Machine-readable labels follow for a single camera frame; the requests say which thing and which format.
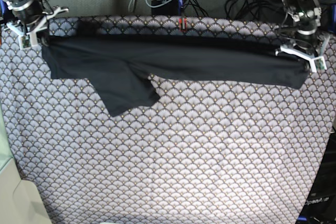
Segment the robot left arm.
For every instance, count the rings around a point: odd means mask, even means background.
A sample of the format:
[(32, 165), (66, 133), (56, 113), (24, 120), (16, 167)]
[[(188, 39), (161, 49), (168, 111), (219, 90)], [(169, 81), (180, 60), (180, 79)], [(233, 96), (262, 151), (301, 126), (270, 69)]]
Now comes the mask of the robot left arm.
[(287, 41), (276, 50), (276, 54), (286, 53), (305, 60), (310, 70), (316, 73), (327, 70), (324, 52), (330, 35), (322, 35), (322, 8), (318, 0), (282, 0), (286, 16), (293, 20), (292, 27), (278, 28), (279, 36)]

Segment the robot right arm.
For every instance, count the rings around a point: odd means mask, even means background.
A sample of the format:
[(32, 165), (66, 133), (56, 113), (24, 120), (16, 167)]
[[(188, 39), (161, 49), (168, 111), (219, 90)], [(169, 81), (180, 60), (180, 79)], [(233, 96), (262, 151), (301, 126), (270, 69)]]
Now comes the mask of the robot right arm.
[(69, 8), (47, 0), (1, 0), (1, 24), (17, 35), (21, 50), (49, 46), (49, 21)]

